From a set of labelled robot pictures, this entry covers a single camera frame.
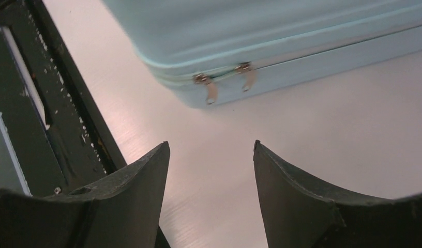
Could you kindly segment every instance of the light blue suitcase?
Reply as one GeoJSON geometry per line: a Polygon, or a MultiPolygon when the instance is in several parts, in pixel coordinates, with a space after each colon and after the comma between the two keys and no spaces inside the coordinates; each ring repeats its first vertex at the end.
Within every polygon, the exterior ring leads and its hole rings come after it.
{"type": "Polygon", "coordinates": [[[194,108],[422,50],[422,0],[104,2],[155,78],[194,108]]]}

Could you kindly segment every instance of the zipper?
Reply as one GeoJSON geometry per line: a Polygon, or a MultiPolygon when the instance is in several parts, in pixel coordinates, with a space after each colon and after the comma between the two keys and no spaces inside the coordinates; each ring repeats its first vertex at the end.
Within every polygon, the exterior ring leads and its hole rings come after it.
{"type": "Polygon", "coordinates": [[[205,85],[208,91],[206,104],[211,105],[217,101],[219,91],[216,82],[230,76],[243,74],[246,76],[246,82],[242,87],[243,92],[250,90],[257,81],[257,72],[253,69],[251,63],[241,63],[234,69],[224,72],[221,75],[211,75],[201,73],[193,76],[194,84],[205,85]]]}

